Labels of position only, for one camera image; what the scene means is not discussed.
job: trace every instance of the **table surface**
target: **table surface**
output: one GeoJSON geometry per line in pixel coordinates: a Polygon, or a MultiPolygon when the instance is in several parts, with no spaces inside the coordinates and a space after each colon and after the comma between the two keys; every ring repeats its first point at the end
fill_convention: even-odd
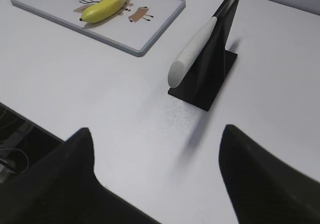
{"type": "Polygon", "coordinates": [[[0,102],[62,140],[89,127],[99,181],[164,224],[236,224],[218,165],[234,124],[320,181],[320,16],[240,0],[239,54],[210,112],[167,94],[171,63],[223,0],[186,9],[134,57],[0,0],[0,102]]]}

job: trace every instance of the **white cutting board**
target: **white cutting board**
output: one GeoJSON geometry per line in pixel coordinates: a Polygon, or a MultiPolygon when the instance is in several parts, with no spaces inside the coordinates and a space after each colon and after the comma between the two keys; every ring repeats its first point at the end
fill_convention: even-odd
{"type": "Polygon", "coordinates": [[[128,10],[123,9],[104,21],[90,24],[80,21],[81,13],[74,10],[91,1],[101,0],[11,0],[15,6],[139,57],[151,48],[186,6],[184,0],[129,0],[125,6],[128,10]],[[134,21],[129,18],[146,7],[145,16],[134,18],[134,21]]]}

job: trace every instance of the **black knife stand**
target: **black knife stand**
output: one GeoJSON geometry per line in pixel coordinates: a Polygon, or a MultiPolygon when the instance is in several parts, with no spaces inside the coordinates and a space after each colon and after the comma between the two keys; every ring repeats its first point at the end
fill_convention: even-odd
{"type": "Polygon", "coordinates": [[[170,95],[205,111],[209,111],[238,56],[227,51],[225,46],[239,0],[235,0],[229,10],[221,16],[220,12],[227,2],[228,0],[224,0],[214,14],[217,23],[194,64],[180,85],[168,91],[170,95]]]}

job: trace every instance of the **yellow banana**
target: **yellow banana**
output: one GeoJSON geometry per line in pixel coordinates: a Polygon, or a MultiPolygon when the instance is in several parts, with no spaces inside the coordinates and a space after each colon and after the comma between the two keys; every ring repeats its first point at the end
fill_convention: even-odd
{"type": "Polygon", "coordinates": [[[102,0],[85,9],[80,21],[87,23],[100,22],[119,11],[125,5],[126,1],[127,0],[102,0]]]}

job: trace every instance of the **white knife handle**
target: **white knife handle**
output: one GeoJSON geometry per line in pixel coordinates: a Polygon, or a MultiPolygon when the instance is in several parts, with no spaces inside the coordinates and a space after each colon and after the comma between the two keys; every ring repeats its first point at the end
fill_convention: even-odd
{"type": "Polygon", "coordinates": [[[179,86],[185,75],[199,56],[215,29],[217,18],[213,16],[189,40],[170,67],[168,84],[171,88],[179,86]]]}

